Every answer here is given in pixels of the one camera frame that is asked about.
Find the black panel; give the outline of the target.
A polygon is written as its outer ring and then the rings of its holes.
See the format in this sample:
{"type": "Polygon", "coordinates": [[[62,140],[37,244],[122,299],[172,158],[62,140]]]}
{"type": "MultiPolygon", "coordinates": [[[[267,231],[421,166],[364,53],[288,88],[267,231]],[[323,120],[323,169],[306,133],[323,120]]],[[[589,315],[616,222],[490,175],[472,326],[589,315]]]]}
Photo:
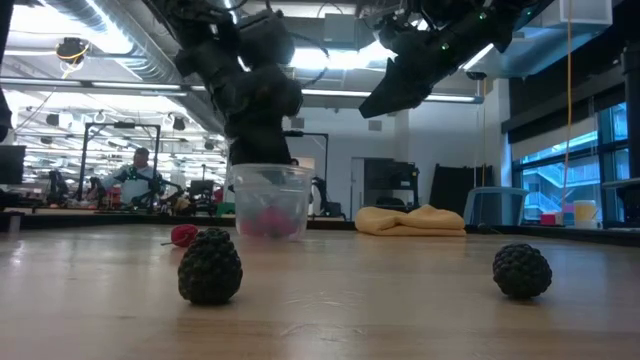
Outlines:
{"type": "Polygon", "coordinates": [[[429,196],[429,204],[464,216],[469,192],[480,186],[494,185],[492,166],[447,167],[437,164],[429,196]]]}

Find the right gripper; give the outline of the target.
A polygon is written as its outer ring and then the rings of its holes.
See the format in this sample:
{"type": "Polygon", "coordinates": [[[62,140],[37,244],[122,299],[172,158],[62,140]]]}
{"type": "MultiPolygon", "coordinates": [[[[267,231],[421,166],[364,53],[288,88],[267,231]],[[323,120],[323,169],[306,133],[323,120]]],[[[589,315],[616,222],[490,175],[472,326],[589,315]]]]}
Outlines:
{"type": "Polygon", "coordinates": [[[372,118],[419,106],[433,89],[412,68],[450,74],[488,46],[504,52],[524,17],[524,0],[408,0],[375,25],[388,59],[380,83],[359,106],[372,118]]]}

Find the white office chair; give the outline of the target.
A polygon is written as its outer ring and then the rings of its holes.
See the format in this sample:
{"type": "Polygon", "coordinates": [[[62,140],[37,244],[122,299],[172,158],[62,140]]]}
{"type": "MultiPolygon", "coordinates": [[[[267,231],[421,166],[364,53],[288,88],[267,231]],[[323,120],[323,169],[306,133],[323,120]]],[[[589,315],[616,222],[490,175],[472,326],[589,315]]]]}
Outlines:
{"type": "Polygon", "coordinates": [[[519,226],[528,190],[514,187],[477,187],[469,191],[463,218],[466,225],[519,226]]]}

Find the folded yellow cloth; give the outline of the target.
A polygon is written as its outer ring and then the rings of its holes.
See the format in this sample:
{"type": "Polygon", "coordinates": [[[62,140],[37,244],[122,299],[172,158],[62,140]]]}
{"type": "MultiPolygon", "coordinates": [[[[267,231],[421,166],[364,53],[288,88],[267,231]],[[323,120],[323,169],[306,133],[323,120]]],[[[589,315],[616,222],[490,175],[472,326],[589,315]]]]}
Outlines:
{"type": "Polygon", "coordinates": [[[404,213],[377,207],[361,208],[356,229],[374,236],[465,237],[464,219],[455,212],[431,205],[404,213]]]}

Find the yellow container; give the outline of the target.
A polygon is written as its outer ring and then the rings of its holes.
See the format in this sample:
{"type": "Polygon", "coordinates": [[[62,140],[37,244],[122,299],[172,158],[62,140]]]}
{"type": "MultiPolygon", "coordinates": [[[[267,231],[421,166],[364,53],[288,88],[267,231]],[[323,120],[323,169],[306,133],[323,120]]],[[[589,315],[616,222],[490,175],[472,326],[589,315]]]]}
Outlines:
{"type": "Polygon", "coordinates": [[[598,228],[598,208],[594,200],[576,200],[574,206],[574,223],[579,229],[598,228]]]}

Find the blackberry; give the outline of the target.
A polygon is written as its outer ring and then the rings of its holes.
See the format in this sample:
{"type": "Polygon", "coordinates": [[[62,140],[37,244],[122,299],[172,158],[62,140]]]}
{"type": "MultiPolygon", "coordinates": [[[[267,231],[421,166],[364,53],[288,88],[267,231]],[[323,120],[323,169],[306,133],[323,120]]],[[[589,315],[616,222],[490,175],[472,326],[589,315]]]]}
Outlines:
{"type": "Polygon", "coordinates": [[[509,298],[527,300],[543,294],[552,284],[552,269],[539,249],[529,244],[508,244],[494,256],[493,281],[509,298]]]}
{"type": "Polygon", "coordinates": [[[243,267],[228,231],[209,228],[197,234],[177,271],[179,294],[195,305],[227,303],[240,289],[243,267]]]}

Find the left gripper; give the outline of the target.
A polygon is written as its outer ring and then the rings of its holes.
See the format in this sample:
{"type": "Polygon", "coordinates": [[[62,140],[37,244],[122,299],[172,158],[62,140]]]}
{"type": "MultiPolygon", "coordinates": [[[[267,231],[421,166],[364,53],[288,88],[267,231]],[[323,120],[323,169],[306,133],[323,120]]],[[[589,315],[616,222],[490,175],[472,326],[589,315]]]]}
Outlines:
{"type": "Polygon", "coordinates": [[[219,111],[224,132],[233,139],[229,148],[232,165],[291,164],[282,130],[285,116],[293,116],[302,105],[302,85],[276,65],[230,77],[219,88],[219,111]]]}

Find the black cabinet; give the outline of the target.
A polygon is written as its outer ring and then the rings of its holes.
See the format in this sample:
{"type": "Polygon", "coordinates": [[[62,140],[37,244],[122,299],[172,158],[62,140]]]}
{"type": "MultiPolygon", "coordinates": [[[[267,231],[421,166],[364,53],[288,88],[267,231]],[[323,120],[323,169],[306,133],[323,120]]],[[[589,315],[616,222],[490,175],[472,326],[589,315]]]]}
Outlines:
{"type": "Polygon", "coordinates": [[[418,208],[419,174],[413,162],[365,159],[363,205],[401,212],[418,208]]]}

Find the black rig post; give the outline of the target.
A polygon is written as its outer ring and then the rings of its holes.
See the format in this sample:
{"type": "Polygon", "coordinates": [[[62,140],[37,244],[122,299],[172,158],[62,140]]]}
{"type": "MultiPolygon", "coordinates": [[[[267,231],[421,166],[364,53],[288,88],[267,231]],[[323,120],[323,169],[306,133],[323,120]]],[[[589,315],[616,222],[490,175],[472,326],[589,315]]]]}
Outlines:
{"type": "Polygon", "coordinates": [[[631,178],[640,178],[640,42],[622,53],[631,178]]]}

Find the clear plastic tupperware cup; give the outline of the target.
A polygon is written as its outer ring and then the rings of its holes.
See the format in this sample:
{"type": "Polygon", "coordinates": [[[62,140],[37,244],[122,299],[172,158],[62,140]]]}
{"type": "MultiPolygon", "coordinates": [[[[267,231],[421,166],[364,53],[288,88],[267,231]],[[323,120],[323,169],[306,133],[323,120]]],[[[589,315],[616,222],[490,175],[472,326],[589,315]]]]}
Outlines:
{"type": "Polygon", "coordinates": [[[277,207],[298,221],[295,235],[284,238],[246,238],[296,241],[306,231],[310,204],[312,170],[282,164],[239,164],[231,168],[234,189],[235,223],[240,217],[277,207]]]}

